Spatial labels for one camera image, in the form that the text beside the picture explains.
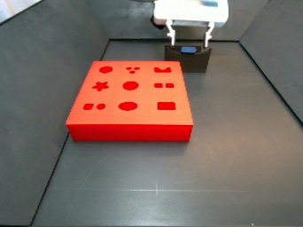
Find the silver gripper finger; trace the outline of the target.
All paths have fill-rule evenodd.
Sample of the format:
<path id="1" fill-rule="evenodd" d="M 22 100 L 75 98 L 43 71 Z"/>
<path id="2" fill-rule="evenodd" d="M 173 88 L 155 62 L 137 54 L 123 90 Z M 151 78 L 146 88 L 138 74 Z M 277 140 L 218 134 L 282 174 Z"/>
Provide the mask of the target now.
<path id="1" fill-rule="evenodd" d="M 169 28 L 167 36 L 171 38 L 171 46 L 175 45 L 175 30 L 173 28 L 173 20 L 166 21 L 166 27 Z"/>
<path id="2" fill-rule="evenodd" d="M 209 47 L 209 41 L 213 38 L 213 31 L 214 31 L 214 22 L 210 21 L 208 26 L 208 31 L 205 33 L 205 48 Z"/>

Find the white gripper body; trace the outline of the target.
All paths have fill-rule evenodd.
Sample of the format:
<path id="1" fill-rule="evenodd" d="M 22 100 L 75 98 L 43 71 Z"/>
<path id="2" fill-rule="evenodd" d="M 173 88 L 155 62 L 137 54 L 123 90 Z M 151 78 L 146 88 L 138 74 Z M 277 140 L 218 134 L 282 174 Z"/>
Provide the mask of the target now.
<path id="1" fill-rule="evenodd" d="M 229 0 L 155 0 L 151 21 L 166 25 L 222 27 L 229 20 Z"/>

